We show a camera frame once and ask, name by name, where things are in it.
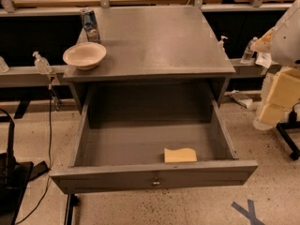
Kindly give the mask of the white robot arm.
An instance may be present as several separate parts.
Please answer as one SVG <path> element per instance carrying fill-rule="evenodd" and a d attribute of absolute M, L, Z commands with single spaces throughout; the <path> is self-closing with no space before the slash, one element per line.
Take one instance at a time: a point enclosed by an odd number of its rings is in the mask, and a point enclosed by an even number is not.
<path fill-rule="evenodd" d="M 261 98 L 253 126 L 259 130 L 274 128 L 300 99 L 300 0 L 291 7 L 253 45 L 255 52 L 269 53 L 281 65 L 262 83 Z"/>

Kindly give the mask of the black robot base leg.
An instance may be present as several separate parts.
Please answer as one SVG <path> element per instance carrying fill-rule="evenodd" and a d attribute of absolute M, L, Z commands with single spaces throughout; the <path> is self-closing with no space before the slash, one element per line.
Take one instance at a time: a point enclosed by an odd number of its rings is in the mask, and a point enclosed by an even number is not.
<path fill-rule="evenodd" d="M 299 105 L 299 102 L 295 103 L 292 106 L 292 110 L 290 111 L 288 116 L 288 121 L 284 123 L 278 123 L 276 126 L 277 131 L 292 150 L 290 154 L 290 158 L 292 160 L 297 160 L 300 158 L 300 149 L 297 147 L 296 143 L 293 141 L 293 139 L 288 133 L 289 129 L 300 128 L 300 121 L 297 119 L 298 113 L 295 110 L 295 107 L 297 105 Z"/>

